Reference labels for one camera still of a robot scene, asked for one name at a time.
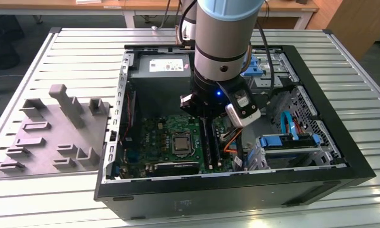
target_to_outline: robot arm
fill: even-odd
[[[198,0],[198,6],[193,3],[188,6],[197,7],[190,95],[196,102],[189,106],[197,107],[182,110],[204,118],[214,118],[225,111],[232,124],[244,127],[260,117],[240,72],[264,0]]]

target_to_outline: floor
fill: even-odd
[[[20,25],[22,27],[25,38],[13,42],[13,46],[20,55],[21,62],[17,67],[9,70],[0,70],[1,75],[22,75],[28,68],[29,64],[34,58],[34,55],[38,51],[41,43],[45,40],[48,31],[52,27],[69,27],[69,28],[124,28],[125,22],[124,17],[117,16],[44,16],[44,23],[36,24],[32,16],[17,16]],[[162,16],[157,16],[153,19],[149,19],[152,22],[145,23],[142,17],[136,16],[136,27],[137,28],[149,28],[152,25],[160,25]],[[165,28],[172,28],[174,25],[174,16],[170,16],[166,19],[164,24]],[[361,66],[375,79],[376,83],[380,86],[380,48],[375,44],[365,54],[363,60],[360,61]],[[0,114],[5,109],[5,106],[13,95],[21,77],[5,77],[0,78]]]

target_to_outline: blue latch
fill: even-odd
[[[242,76],[252,77],[252,76],[261,76],[264,71],[260,69],[258,66],[258,59],[252,55],[250,57],[250,64],[245,72],[241,73]]]
[[[267,147],[267,146],[281,146],[281,145],[283,145],[281,139],[280,139],[280,137],[276,136],[276,135],[261,137],[261,138],[258,139],[258,141],[260,141],[261,147]]]
[[[312,134],[312,139],[315,140],[315,142],[316,142],[317,145],[321,144],[321,138],[319,137],[317,134]]]

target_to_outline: metal grate table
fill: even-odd
[[[376,178],[308,206],[128,222],[93,201],[96,172],[0,180],[0,227],[380,227],[380,88],[333,35],[320,30],[265,30],[265,35],[269,44],[296,46]],[[0,162],[24,118],[24,100],[40,97],[53,104],[52,84],[65,84],[81,103],[90,97],[114,103],[125,44],[174,44],[174,31],[65,28],[49,33],[0,118]],[[261,44],[257,31],[252,44]]]

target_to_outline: black cable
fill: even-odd
[[[268,5],[268,2],[265,0],[265,18],[264,18],[264,23],[268,21],[268,18],[271,17],[271,7]]]
[[[169,16],[166,16],[166,12],[168,12],[168,10],[169,10],[169,6],[170,6],[170,0],[166,1],[162,23],[161,23],[160,27],[152,28],[153,30],[160,30],[160,29],[164,27],[165,21],[166,21],[166,19],[169,18]]]
[[[271,51],[268,49],[268,45],[267,45],[267,37],[265,37],[265,34],[264,34],[264,30],[258,24],[258,21],[256,20],[256,26],[257,26],[257,29],[258,29],[258,32],[260,32],[260,36],[261,36],[261,40],[263,40],[263,43],[264,43],[264,47],[265,47],[265,55],[267,55],[267,62],[268,62],[268,67],[271,69],[271,89],[269,89],[269,92],[268,92],[268,99],[272,98],[272,93],[273,93],[273,88],[275,88],[275,69],[273,69],[273,62],[272,62],[272,56],[271,56]]]
[[[186,7],[186,9],[182,12],[181,18],[180,18],[180,23],[178,23],[178,40],[180,43],[182,43],[182,33],[181,33],[181,27],[182,27],[182,22],[184,22],[184,18],[185,15],[188,14],[190,8],[193,7],[193,5],[196,4],[197,0],[193,0],[192,3],[189,4],[189,6]]]
[[[181,0],[178,0],[177,10],[176,10],[174,26],[176,26],[176,23],[177,23],[177,15],[178,15],[180,6],[182,6],[182,4],[181,4]]]

